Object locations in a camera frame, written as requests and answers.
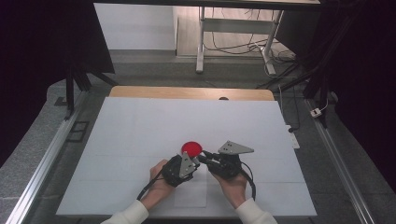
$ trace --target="white sleeve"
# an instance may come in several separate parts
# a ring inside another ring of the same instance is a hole
[[[102,222],[102,224],[140,224],[148,216],[149,211],[145,205],[136,200],[123,212],[114,214],[110,219]]]
[[[244,224],[276,224],[276,220],[269,212],[264,212],[260,207],[249,199],[235,209],[236,214]]]

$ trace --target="red circular object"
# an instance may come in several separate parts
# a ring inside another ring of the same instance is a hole
[[[189,157],[196,157],[202,152],[202,147],[196,142],[188,142],[181,147],[181,153],[187,152]]]

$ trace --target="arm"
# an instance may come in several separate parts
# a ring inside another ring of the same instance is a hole
[[[271,214],[262,211],[253,199],[246,200],[247,180],[242,175],[230,180],[225,180],[218,175],[213,176],[219,181],[224,196],[244,224],[276,224]]]
[[[150,180],[158,174],[167,160],[160,161],[156,166],[152,167],[150,172]],[[155,181],[148,193],[139,202],[134,203],[122,212],[114,214],[110,219],[102,222],[102,224],[140,224],[149,216],[149,209],[167,198],[173,191],[174,187],[168,185],[163,176],[159,176],[159,180]]]

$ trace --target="plug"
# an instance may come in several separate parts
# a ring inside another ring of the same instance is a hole
[[[321,115],[321,111],[319,110],[319,108],[313,109],[311,110],[311,116],[314,118],[317,118]]]

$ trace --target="human hand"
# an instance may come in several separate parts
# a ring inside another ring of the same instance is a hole
[[[167,163],[167,160],[162,160],[158,162],[157,165],[149,170],[150,180],[153,179]],[[175,188],[168,185],[163,179],[163,175],[158,176],[159,180],[155,181],[154,184],[149,188],[148,193],[140,200],[140,202],[145,205],[146,209],[149,210],[160,201],[167,198]]]
[[[224,196],[230,202],[234,209],[244,203],[247,199],[245,196],[247,188],[247,180],[241,174],[232,179],[223,179],[218,175],[212,175],[219,181]]]

